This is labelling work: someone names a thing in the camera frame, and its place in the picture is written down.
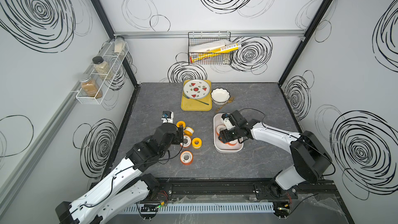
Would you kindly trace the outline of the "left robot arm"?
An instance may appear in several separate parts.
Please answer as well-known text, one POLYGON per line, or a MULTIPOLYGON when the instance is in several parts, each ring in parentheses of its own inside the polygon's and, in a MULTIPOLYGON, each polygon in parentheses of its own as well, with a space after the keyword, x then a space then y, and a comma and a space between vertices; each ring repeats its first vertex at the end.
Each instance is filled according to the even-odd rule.
POLYGON ((163 123, 136 143, 121 162, 91 190, 56 207, 61 224, 105 224, 128 206, 155 196, 159 182, 144 172, 157 164, 171 145, 183 144, 183 127, 163 123))

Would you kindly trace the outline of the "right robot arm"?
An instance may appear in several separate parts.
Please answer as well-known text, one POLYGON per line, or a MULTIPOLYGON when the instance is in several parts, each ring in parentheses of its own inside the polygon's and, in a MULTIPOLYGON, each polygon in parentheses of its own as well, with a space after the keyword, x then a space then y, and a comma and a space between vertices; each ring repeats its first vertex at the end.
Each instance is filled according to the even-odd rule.
POLYGON ((266 125, 260 120, 247 120, 240 111, 224 113, 219 141, 226 144, 239 139, 263 141, 288 152, 293 165, 273 178, 272 189, 288 191, 302 182, 316 183, 333 165, 332 158, 310 131, 289 132, 266 125))

